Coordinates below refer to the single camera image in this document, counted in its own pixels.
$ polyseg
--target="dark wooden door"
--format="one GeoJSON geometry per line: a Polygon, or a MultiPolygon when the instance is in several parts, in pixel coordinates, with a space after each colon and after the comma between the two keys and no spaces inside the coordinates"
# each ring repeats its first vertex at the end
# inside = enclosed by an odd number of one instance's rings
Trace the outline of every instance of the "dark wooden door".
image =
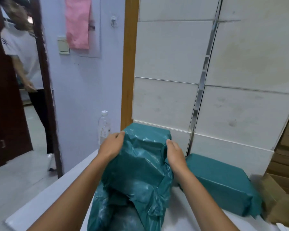
{"type": "MultiPolygon", "coordinates": [[[[0,32],[3,27],[0,11],[0,32]]],[[[12,60],[0,39],[0,165],[33,150],[12,60]]]]}

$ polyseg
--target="plastic water bottle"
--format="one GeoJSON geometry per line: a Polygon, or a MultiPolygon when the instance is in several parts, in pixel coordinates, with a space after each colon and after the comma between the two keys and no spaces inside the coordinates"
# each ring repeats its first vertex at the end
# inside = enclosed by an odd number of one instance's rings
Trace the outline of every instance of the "plastic water bottle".
{"type": "Polygon", "coordinates": [[[107,111],[102,111],[102,116],[98,122],[99,139],[98,143],[101,145],[109,134],[111,134],[110,120],[107,116],[107,111]]]}

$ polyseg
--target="white table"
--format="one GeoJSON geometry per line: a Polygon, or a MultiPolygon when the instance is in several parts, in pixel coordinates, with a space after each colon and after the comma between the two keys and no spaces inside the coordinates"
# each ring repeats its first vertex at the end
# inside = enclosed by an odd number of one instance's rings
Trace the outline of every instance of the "white table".
{"type": "MultiPolygon", "coordinates": [[[[57,198],[59,198],[94,157],[96,157],[97,151],[98,150],[93,152],[63,177],[11,215],[5,221],[6,225],[15,231],[26,231],[57,200],[57,198]]],[[[81,227],[81,231],[87,230],[91,205],[92,202],[81,227]]],[[[225,211],[225,214],[241,231],[279,231],[275,225],[266,223],[261,217],[258,217],[257,219],[252,217],[240,217],[227,211],[225,211]]],[[[195,231],[200,229],[184,193],[179,188],[174,187],[172,188],[170,206],[166,210],[162,231],[182,230],[195,231]]]]}

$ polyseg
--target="light switch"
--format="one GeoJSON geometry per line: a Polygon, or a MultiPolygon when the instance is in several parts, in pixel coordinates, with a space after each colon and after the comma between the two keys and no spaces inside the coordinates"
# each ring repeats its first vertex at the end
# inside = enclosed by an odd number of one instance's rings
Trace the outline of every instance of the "light switch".
{"type": "Polygon", "coordinates": [[[66,41],[66,37],[58,37],[59,54],[70,54],[70,48],[66,41]]]}

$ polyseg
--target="white t-shirt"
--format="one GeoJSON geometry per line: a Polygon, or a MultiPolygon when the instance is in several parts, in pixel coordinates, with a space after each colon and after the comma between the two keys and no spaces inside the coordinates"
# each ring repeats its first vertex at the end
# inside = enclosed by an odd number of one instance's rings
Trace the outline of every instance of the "white t-shirt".
{"type": "Polygon", "coordinates": [[[3,28],[1,42],[6,55],[17,55],[23,64],[27,78],[35,89],[43,89],[41,68],[35,38],[27,31],[15,27],[3,28]]]}

